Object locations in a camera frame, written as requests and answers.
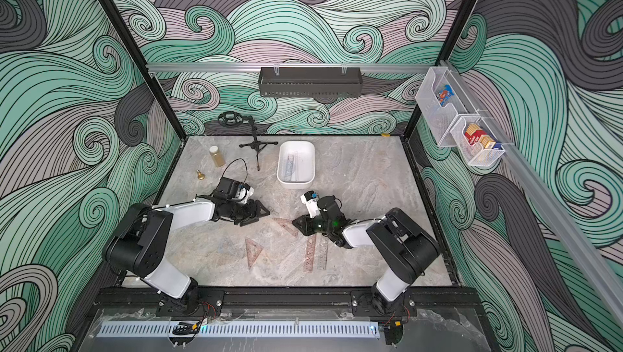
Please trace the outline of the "long clear ruler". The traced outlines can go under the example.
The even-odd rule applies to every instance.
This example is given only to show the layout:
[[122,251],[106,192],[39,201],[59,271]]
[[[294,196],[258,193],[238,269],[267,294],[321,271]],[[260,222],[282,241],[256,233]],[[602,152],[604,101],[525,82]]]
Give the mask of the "long clear ruler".
[[317,253],[316,253],[316,268],[318,270],[327,269],[328,251],[329,251],[328,243],[324,239],[321,240],[321,242],[318,244]]

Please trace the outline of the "long pink ruler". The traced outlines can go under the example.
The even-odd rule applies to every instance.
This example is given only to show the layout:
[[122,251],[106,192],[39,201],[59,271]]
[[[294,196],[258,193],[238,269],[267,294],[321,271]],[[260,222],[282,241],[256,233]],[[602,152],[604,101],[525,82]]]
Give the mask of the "long pink ruler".
[[316,235],[308,236],[306,249],[305,249],[305,258],[303,262],[303,271],[305,273],[311,273],[314,268],[314,259],[316,253]]

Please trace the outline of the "white plastic storage box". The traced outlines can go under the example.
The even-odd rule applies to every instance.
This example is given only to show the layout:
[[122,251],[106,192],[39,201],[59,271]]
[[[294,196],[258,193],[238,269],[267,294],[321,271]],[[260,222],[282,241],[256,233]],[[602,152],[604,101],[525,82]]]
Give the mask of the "white plastic storage box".
[[310,188],[316,177],[316,148],[312,142],[290,140],[279,149],[277,181],[288,190]]

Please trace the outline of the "clear semicircle protractor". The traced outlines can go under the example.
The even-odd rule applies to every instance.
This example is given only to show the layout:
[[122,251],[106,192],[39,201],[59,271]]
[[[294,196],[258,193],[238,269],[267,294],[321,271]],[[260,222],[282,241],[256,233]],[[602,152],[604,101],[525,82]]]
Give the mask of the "clear semicircle protractor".
[[282,180],[284,182],[294,182],[296,179],[296,158],[292,157],[290,159],[287,159],[285,163],[285,168],[282,172]]

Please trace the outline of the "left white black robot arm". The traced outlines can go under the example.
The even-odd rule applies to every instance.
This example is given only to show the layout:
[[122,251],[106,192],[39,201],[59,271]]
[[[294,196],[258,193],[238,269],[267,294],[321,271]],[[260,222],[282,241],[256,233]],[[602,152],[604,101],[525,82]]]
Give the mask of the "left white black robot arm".
[[192,279],[165,257],[170,233],[203,222],[232,222],[238,226],[258,222],[270,211],[258,200],[244,203],[197,196],[182,204],[133,204],[124,214],[102,251],[110,266],[128,271],[173,299],[182,299]]

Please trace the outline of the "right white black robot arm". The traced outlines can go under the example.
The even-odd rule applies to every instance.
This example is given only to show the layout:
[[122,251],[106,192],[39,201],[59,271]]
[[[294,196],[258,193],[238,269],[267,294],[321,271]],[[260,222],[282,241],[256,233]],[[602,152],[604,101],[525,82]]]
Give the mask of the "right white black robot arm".
[[304,236],[320,234],[339,248],[374,247],[388,269],[373,285],[373,298],[381,305],[394,303],[441,254],[438,242],[402,209],[381,217],[349,219],[335,196],[307,191],[300,196],[308,213],[292,225]]

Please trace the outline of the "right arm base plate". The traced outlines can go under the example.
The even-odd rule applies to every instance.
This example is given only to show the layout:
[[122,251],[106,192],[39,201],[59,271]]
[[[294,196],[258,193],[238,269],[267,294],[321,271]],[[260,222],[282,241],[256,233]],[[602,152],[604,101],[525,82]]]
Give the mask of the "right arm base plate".
[[414,315],[414,306],[405,301],[404,294],[394,301],[387,301],[375,290],[354,290],[351,292],[351,307],[354,316],[368,317],[407,317]]

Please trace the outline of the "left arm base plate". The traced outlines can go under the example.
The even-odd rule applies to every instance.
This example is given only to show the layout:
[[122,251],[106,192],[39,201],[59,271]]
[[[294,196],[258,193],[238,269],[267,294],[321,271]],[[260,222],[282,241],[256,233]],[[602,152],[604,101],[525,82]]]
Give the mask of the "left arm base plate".
[[182,298],[170,298],[164,295],[158,304],[156,316],[199,318],[215,317],[221,313],[220,304],[224,299],[224,290],[199,288],[186,293]]

